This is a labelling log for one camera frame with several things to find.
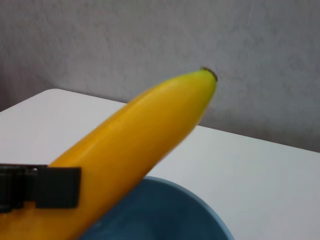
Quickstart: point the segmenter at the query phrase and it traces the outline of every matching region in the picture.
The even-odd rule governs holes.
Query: banana peel
[[[78,207],[38,209],[27,202],[0,214],[0,239],[79,238],[192,131],[216,82],[216,75],[202,68],[133,99],[49,165],[81,167]]]

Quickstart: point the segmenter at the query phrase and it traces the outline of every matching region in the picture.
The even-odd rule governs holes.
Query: banana
[[[216,82],[202,68],[133,99],[49,165],[81,167],[78,207],[38,209],[28,202],[0,214],[0,239],[77,239],[192,131]]]

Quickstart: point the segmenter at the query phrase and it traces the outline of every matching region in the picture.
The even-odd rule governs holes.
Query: white table
[[[51,89],[0,112],[0,163],[49,164],[123,103]],[[150,176],[207,202],[236,240],[320,239],[320,154],[197,126]]]

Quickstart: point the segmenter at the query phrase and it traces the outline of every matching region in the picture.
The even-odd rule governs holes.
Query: bowl rim
[[[181,185],[179,185],[177,183],[174,183],[172,181],[169,181],[169,180],[166,180],[166,179],[163,179],[163,178],[160,178],[160,177],[145,176],[144,179],[145,180],[151,180],[151,181],[159,182],[159,183],[162,183],[162,184],[165,184],[165,185],[169,185],[170,187],[178,189],[179,191],[183,192],[184,194],[186,194],[190,198],[194,199],[206,211],[208,211],[209,214],[215,219],[215,221],[218,223],[218,225],[220,226],[220,228],[222,229],[222,231],[226,235],[227,239],[228,240],[235,240],[234,237],[232,236],[231,232],[227,228],[226,224],[224,223],[224,221],[222,221],[222,219],[218,216],[218,214],[205,201],[203,201],[199,196],[194,194],[192,191],[186,189],[185,187],[183,187],[183,186],[181,186]]]

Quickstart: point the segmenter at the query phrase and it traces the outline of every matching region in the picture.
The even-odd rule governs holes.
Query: banana tip
[[[210,68],[208,68],[208,67],[206,67],[206,66],[202,66],[202,67],[201,67],[201,70],[210,72],[210,73],[213,75],[215,81],[218,82],[217,74],[216,74],[214,71],[212,71]]]

